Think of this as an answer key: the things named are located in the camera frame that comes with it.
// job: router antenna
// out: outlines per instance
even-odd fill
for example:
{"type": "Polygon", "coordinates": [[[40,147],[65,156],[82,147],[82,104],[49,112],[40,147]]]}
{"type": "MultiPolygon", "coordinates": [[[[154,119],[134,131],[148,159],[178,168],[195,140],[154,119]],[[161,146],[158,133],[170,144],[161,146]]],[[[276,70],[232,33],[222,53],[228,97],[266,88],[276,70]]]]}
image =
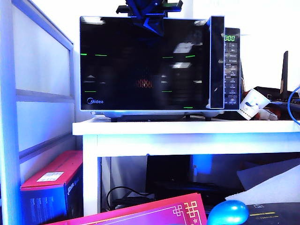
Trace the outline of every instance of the router antenna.
{"type": "Polygon", "coordinates": [[[280,98],[282,100],[288,98],[287,93],[287,64],[288,64],[289,52],[286,51],[283,55],[282,74],[281,74],[281,85],[280,85],[280,98]]]}

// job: white table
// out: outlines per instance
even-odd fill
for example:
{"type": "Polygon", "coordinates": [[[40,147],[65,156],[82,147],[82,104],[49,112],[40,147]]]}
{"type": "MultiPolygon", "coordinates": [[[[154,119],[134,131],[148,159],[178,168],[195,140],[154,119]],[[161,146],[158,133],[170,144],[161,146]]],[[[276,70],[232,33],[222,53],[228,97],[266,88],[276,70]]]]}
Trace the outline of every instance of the white table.
{"type": "Polygon", "coordinates": [[[300,126],[289,121],[73,123],[83,135],[84,215],[100,211],[99,157],[299,152],[300,126]]]}

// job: cable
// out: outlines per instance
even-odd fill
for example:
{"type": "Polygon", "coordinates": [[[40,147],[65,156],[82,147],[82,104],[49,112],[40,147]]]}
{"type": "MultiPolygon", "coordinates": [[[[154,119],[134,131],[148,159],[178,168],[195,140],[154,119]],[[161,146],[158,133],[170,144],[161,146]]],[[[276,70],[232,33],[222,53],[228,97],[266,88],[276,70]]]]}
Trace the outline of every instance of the cable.
{"type": "Polygon", "coordinates": [[[135,191],[135,190],[133,190],[133,189],[131,189],[131,188],[129,188],[129,187],[125,187],[125,186],[117,186],[117,187],[114,187],[114,188],[112,188],[112,189],[107,193],[107,195],[106,195],[106,203],[107,203],[107,206],[108,206],[108,210],[109,210],[109,211],[112,210],[112,209],[111,209],[111,206],[110,206],[110,204],[109,204],[109,202],[108,202],[109,194],[110,194],[113,190],[118,189],[118,188],[125,188],[125,189],[128,189],[128,190],[130,190],[130,191],[132,191],[132,192],[134,192],[134,193],[136,193],[136,194],[138,194],[138,195],[141,195],[141,196],[147,196],[147,195],[150,195],[150,193],[142,194],[142,193],[139,193],[139,192],[137,192],[137,191],[135,191]]]}
{"type": "Polygon", "coordinates": [[[300,125],[300,123],[293,117],[293,115],[292,115],[292,113],[291,113],[290,102],[291,102],[291,99],[292,99],[293,94],[296,93],[296,91],[299,90],[299,89],[300,89],[300,86],[297,87],[297,88],[290,94],[289,99],[287,100],[287,110],[288,110],[288,112],[289,112],[289,114],[290,114],[290,117],[291,117],[292,120],[293,120],[294,122],[296,122],[298,125],[300,125]]]}

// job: blue computer mouse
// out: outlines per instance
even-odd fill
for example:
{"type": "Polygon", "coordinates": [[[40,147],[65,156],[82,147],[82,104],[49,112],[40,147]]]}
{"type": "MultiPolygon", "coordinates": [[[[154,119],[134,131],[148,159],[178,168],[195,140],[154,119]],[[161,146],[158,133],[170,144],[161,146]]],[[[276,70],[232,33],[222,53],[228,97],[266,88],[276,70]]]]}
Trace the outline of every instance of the blue computer mouse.
{"type": "Polygon", "coordinates": [[[210,212],[207,225],[240,225],[249,216],[247,206],[236,200],[221,202],[210,212]]]}

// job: red envelope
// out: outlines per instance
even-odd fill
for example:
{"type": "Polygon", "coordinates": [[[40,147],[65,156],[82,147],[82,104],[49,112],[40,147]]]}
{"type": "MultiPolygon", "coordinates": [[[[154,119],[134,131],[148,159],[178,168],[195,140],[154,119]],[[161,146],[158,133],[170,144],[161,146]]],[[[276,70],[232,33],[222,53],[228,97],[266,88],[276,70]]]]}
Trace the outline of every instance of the red envelope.
{"type": "Polygon", "coordinates": [[[188,194],[52,225],[206,225],[200,194],[188,194]]]}

